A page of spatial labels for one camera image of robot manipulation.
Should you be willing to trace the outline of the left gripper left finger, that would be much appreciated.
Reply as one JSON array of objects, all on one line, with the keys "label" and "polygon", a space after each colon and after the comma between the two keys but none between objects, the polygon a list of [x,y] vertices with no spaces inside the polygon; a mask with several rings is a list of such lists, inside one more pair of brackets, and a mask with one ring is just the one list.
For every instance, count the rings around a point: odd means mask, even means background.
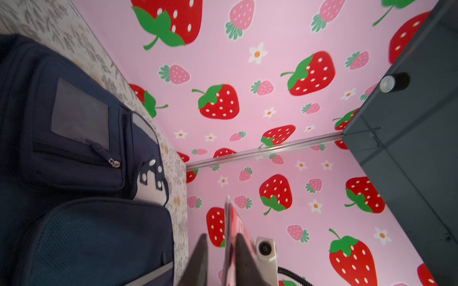
[{"label": "left gripper left finger", "polygon": [[202,234],[193,253],[190,255],[187,267],[182,275],[179,286],[207,286],[208,282],[208,239]]}]

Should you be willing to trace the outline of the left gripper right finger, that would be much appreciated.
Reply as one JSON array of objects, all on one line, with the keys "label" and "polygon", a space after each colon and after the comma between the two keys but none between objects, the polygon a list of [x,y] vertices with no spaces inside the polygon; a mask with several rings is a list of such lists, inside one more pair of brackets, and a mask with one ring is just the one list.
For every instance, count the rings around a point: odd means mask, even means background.
[{"label": "left gripper right finger", "polygon": [[236,236],[236,286],[267,286],[242,234]]}]

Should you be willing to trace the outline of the red card pack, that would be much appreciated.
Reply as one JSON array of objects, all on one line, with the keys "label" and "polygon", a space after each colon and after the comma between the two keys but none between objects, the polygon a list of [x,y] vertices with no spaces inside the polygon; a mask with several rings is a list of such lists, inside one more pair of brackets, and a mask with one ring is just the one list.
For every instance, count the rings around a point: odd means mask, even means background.
[{"label": "red card pack", "polygon": [[241,216],[236,210],[234,201],[227,196],[224,205],[225,213],[225,255],[222,274],[222,286],[236,285],[236,237],[242,234],[245,237],[249,235],[245,230],[245,225]]}]

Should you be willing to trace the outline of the navy blue student backpack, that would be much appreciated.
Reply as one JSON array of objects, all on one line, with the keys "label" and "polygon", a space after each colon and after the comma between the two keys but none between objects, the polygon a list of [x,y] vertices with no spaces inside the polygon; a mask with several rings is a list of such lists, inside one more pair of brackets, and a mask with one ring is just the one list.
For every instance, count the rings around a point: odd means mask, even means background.
[{"label": "navy blue student backpack", "polygon": [[1,284],[171,286],[153,128],[80,67],[1,36]]}]

